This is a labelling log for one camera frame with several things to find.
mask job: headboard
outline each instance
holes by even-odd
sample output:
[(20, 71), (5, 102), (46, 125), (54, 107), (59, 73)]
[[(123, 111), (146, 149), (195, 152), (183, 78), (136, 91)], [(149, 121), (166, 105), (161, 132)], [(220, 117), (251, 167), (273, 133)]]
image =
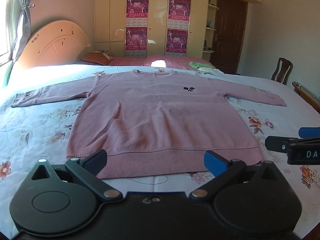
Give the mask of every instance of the headboard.
[(74, 63), (90, 51), (90, 46), (88, 36), (79, 25), (65, 20), (49, 23), (31, 36), (12, 74), (36, 66)]

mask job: brown door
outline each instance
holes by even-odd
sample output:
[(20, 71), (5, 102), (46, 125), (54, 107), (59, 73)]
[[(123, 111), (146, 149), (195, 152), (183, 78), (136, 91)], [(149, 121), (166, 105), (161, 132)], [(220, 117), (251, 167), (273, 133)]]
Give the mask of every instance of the brown door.
[(238, 69), (247, 5), (239, 0), (217, 0), (217, 31), (212, 40), (212, 50), (215, 52), (210, 62), (226, 74), (236, 74)]

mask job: door handle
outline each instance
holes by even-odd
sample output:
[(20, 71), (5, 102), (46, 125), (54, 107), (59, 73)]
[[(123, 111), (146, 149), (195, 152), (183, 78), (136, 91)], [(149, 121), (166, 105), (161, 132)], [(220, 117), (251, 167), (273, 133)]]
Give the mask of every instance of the door handle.
[(218, 39), (221, 39), (222, 37), (219, 36), (218, 34), (216, 34), (215, 38), (214, 38), (214, 42), (217, 42)]

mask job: pink sweatshirt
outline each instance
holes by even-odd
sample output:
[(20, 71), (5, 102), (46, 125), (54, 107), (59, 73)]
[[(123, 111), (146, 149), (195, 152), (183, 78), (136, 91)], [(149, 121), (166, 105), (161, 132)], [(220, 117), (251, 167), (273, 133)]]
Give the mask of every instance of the pink sweatshirt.
[(170, 71), (137, 70), (88, 77), (17, 94), (11, 107), (84, 97), (67, 146), (67, 158), (99, 149), (108, 164), (98, 178), (206, 171), (214, 150), (248, 165), (262, 160), (259, 146), (225, 95), (286, 106), (271, 92)]

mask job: black embroidered logo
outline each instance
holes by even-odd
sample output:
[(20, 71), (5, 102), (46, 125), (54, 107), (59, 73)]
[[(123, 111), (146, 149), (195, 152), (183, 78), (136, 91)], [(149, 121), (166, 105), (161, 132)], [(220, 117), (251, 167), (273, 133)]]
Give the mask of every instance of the black embroidered logo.
[(195, 88), (193, 88), (193, 87), (191, 87), (191, 88), (184, 87), (183, 89), (188, 90), (189, 92), (192, 92)]

